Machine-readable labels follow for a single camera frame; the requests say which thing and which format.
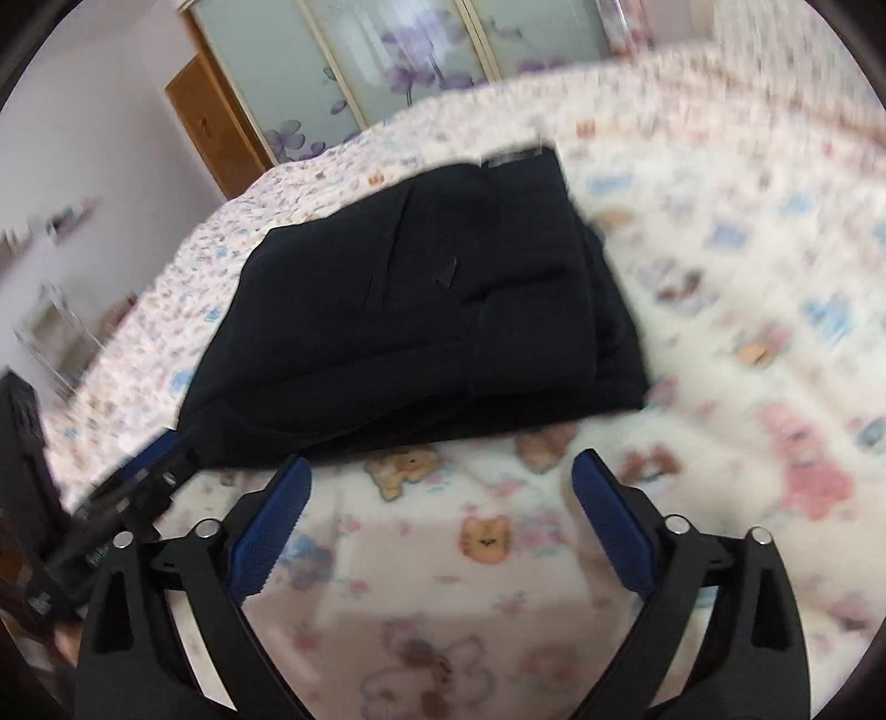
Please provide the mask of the black pants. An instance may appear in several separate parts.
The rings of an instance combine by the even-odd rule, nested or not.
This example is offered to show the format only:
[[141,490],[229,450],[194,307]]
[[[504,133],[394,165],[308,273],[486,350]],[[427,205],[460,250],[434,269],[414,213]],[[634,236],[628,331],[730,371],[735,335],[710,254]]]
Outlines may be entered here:
[[272,229],[183,398],[209,468],[637,411],[631,311],[559,157],[452,163]]

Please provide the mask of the floral glass sliding wardrobe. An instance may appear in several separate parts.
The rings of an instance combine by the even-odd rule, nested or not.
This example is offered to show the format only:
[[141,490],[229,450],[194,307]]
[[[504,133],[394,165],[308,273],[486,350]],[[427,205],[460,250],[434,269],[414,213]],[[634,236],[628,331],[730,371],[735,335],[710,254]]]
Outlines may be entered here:
[[610,57],[593,2],[203,0],[182,15],[272,161],[308,161],[419,100]]

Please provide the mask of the brown wooden door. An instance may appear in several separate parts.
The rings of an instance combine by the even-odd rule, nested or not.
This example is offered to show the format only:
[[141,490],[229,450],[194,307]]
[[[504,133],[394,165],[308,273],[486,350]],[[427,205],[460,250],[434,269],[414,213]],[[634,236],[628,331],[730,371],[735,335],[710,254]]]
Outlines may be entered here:
[[194,55],[174,75],[165,93],[226,199],[242,195],[263,176],[269,165],[202,55]]

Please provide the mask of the white shelf with items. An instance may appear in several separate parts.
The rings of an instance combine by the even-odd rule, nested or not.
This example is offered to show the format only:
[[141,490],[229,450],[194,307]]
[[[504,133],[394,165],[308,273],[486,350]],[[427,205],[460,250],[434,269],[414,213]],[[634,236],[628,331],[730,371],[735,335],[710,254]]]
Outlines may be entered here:
[[[97,204],[97,198],[83,198],[45,218],[31,218],[23,229],[3,229],[2,273],[24,255],[38,235],[45,235],[54,244],[66,239],[90,218]],[[137,300],[135,292],[128,292],[108,307],[96,326],[89,326],[74,311],[68,294],[59,285],[44,282],[29,311],[13,326],[13,334],[47,375],[55,396],[68,402]]]

